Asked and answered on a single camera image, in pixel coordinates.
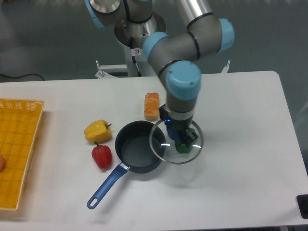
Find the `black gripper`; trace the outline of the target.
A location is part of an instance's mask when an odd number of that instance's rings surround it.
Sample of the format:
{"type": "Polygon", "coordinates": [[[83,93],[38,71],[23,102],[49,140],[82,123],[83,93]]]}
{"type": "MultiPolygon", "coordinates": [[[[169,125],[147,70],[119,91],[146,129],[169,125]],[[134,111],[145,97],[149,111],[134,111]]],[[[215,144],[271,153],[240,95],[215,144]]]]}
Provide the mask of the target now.
{"type": "Polygon", "coordinates": [[[199,138],[195,129],[189,128],[192,123],[194,110],[180,113],[171,110],[167,104],[159,108],[161,121],[167,128],[167,134],[172,140],[181,140],[182,144],[191,147],[199,138]]]}

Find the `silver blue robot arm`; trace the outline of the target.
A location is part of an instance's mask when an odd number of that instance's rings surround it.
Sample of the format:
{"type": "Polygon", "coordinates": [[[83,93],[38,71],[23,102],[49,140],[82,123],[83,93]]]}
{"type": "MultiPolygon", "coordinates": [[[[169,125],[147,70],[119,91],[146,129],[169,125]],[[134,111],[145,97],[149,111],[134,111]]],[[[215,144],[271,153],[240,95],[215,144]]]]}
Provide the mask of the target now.
{"type": "Polygon", "coordinates": [[[130,77],[159,77],[167,92],[160,117],[168,136],[192,146],[198,135],[189,126],[201,88],[201,72],[194,61],[232,46],[232,24],[217,18],[206,0],[177,0],[186,32],[170,37],[150,0],[88,0],[85,4],[97,27],[114,25],[130,77]]]}

